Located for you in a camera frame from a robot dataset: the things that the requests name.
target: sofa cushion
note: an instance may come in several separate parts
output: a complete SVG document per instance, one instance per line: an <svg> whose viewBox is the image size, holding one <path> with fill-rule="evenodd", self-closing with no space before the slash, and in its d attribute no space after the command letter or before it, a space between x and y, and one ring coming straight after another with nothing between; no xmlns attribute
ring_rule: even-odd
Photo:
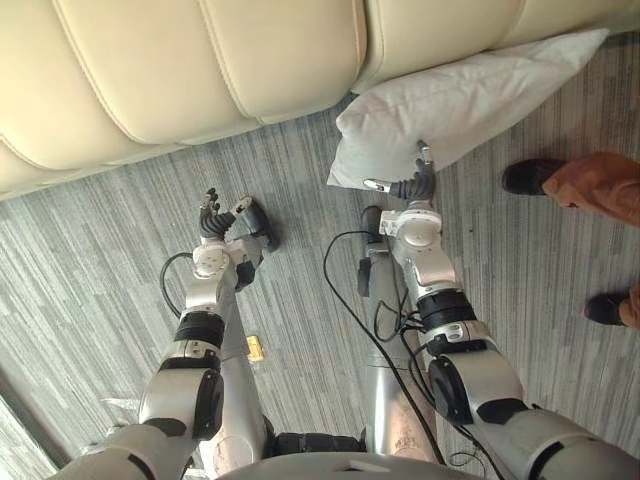
<svg viewBox="0 0 640 480"><path fill-rule="evenodd" d="M361 0L0 0L0 199L335 104Z"/></svg>
<svg viewBox="0 0 640 480"><path fill-rule="evenodd" d="M365 0L368 47L353 91L586 27L640 28L640 0Z"/></svg>

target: pillow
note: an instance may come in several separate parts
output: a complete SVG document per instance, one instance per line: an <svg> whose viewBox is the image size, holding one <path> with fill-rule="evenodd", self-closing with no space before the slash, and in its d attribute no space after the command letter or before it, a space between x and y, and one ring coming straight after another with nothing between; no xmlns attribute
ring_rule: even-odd
<svg viewBox="0 0 640 480"><path fill-rule="evenodd" d="M607 29L481 53L367 90L336 119L342 140L327 183L410 178L416 142L444 168L522 120L593 56Z"/></svg>

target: wire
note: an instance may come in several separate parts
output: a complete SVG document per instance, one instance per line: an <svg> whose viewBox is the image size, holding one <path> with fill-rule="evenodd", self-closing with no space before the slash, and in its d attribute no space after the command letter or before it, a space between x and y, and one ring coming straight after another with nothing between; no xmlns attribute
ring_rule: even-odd
<svg viewBox="0 0 640 480"><path fill-rule="evenodd" d="M396 338L396 335L398 335L398 333L400 333L400 330L405 325L405 323L408 320L410 320L410 317L409 317L408 314L407 315L402 315L402 313L401 313L402 306L404 305L404 302L407 300L407 295L408 294L409 294L409 290L407 289L407 290L405 290L404 296L402 297L402 302L400 303L400 310L395 310L395 309L391 308L387 304L387 302L385 302L384 300L379 300L378 301L378 304L376 305L376 309L373 312L373 334L381 342L383 342L383 343L390 342L391 340ZM391 313L395 313L396 314L396 321L395 321L395 325L393 327L393 332L391 333L391 335L389 335L388 337L384 337L384 338L380 336L380 332L379 332L379 328L380 327L378 325L380 307L384 307L388 311L390 311Z"/></svg>
<svg viewBox="0 0 640 480"><path fill-rule="evenodd" d="M407 402L409 402L409 405L411 406L411 408L413 409L414 413L416 414L416 417L418 417L418 421L420 422L420 425L422 426L425 434L427 435L427 438L429 439L429 443L431 444L431 448L433 449L433 453L436 456L436 460L441 465L446 465L444 456L442 455L442 452L440 451L440 447L438 447L438 442L436 441L435 436L433 435L433 432L431 431L431 428L429 428L429 425L427 424L427 421L425 420L424 416L422 415L422 412L420 412L420 409L416 405L415 400L413 399L413 397L409 393L409 389L407 388L407 386L405 385L404 381L400 377L400 373L398 373L398 369L393 364L393 361L389 357L389 354L384 349L384 347L380 344L380 342L376 339L376 337L373 335L373 333L371 333L369 331L369 329L365 326L365 324L362 322L362 320L360 320L360 317L358 317L358 315L353 311L353 309L349 306L349 304L342 297L342 295L340 295L340 293L338 293L338 290L336 289L336 287L331 282L331 279L329 278L329 273L327 271L327 260L329 258L329 254L331 253L331 249L333 248L333 245L341 237L344 237L346 235L355 235L355 234L371 235L371 233L367 232L366 230L353 230L353 231L349 231L349 232L340 233L340 234L336 235L335 237L333 237L333 240L331 240L331 243L327 247L327 251L325 252L324 259L322 261L322 273L324 274L324 279L329 284L329 288L331 289L333 294L336 296L336 298L347 309L347 311L349 312L351 317L353 317L353 319L356 321L358 326L367 335L367 337L369 337L369 339L373 342L373 344L376 346L376 348L380 351L380 353L382 354L382 356L386 360L387 364L389 365L389 369L391 370L391 372L393 373L393 376L398 381L398 385L400 386L400 389L402 390L402 393L407 398Z"/></svg>
<svg viewBox="0 0 640 480"><path fill-rule="evenodd" d="M389 251L389 255L391 255L391 259L393 260L393 254L391 253L391 242L389 241L389 237L385 235L384 243L387 244L387 250ZM402 304L404 304L404 300L400 302L400 292L398 292L398 279L396 278L396 262L389 262L391 265L391 277L393 278L393 290L396 294L396 300L398 301L398 312L402 312Z"/></svg>
<svg viewBox="0 0 640 480"><path fill-rule="evenodd" d="M467 457L466 461L462 461L462 462L455 461L455 457L463 456L463 455ZM449 455L448 460L449 460L449 465L451 465L452 467L464 467L466 465L469 465L469 463L471 463L472 460L476 460L482 467L482 478L483 479L487 478L487 467L485 467L484 462L478 456L477 446L475 447L473 452L460 451L460 452L452 453L451 455Z"/></svg>
<svg viewBox="0 0 640 480"><path fill-rule="evenodd" d="M422 373L420 373L420 366L418 365L418 359L417 359L417 355L424 348L426 348L426 344L418 347L417 350L412 351L411 347L409 347L409 343L407 342L407 339L404 338L404 334L405 334L406 331L407 331L407 329L404 329L404 330L402 330L402 332L400 332L400 340L402 341L402 344L404 345L404 348L409 353L409 365L408 365L409 375L411 376L411 379L413 380L413 383L415 384L416 388L420 391L420 393L422 393L422 395L427 400L429 405L431 405L431 408L433 408L435 410L436 409L436 401L435 401L435 399L433 397L433 394L429 390L429 387L427 386L427 382L425 381L424 377L422 376ZM415 368L417 370L418 377L420 378L420 382L418 382L418 380L417 380L417 378L416 378L416 376L414 374L414 371L413 371L413 367L414 366L415 366Z"/></svg>
<svg viewBox="0 0 640 480"><path fill-rule="evenodd" d="M496 462L493 461L493 458L491 458L491 455L489 455L489 453L487 453L487 450L482 446L482 444L480 442L478 442L475 437L471 437L472 438L472 442L473 445L480 450L485 457L487 457L487 460L489 460L489 463L491 464L491 467L493 468L494 473L496 474L496 477L498 477L499 480L506 480L504 478L504 475L502 475L502 473L500 473L500 470L498 470L498 466L496 465Z"/></svg>
<svg viewBox="0 0 640 480"><path fill-rule="evenodd" d="M191 258L191 254L189 252L180 252L167 258L167 260L162 265L162 268L160 269L160 276L158 280L160 281L160 291L162 292L162 298L164 298L167 307L169 307L169 310L171 310L171 312L176 317L180 318L180 310L178 310L178 307L176 307L175 304L171 301L171 298L169 298L169 294L167 293L167 284L165 281L167 269L178 258Z"/></svg>

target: person's foot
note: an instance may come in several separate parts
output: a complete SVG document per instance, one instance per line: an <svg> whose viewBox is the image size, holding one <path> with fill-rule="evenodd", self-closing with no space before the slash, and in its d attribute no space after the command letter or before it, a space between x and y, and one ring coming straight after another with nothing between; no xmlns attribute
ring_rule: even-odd
<svg viewBox="0 0 640 480"><path fill-rule="evenodd" d="M584 316L605 325L624 325L620 318L620 304L629 298L624 293L601 293L591 297L584 307Z"/></svg>
<svg viewBox="0 0 640 480"><path fill-rule="evenodd" d="M532 158L516 162L502 173L502 188L516 195L546 195L542 184L566 163L553 158Z"/></svg>

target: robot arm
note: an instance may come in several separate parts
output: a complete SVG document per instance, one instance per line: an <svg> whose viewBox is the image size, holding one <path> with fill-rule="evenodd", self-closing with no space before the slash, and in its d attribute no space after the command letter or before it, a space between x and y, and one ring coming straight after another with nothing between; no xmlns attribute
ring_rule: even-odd
<svg viewBox="0 0 640 480"><path fill-rule="evenodd" d="M421 151L428 154L428 147L422 144ZM404 211L383 212L380 233L395 237L393 255L420 312L433 357L428 369L433 406L473 437L505 479L638 478L632 456L560 415L525 405L516 372L476 319L442 250L442 220L431 207L433 163L423 157L418 164L414 180L369 180L368 185L408 202Z"/></svg>
<svg viewBox="0 0 640 480"><path fill-rule="evenodd" d="M218 214L215 190L200 209L201 245L193 252L194 279L173 342L143 394L139 424L109 436L91 454L77 458L56 480L175 480L191 454L222 423L224 384L220 349L234 315L234 292L253 280L262 250L275 237L259 205L245 197L232 211ZM252 235L225 242L237 217Z"/></svg>

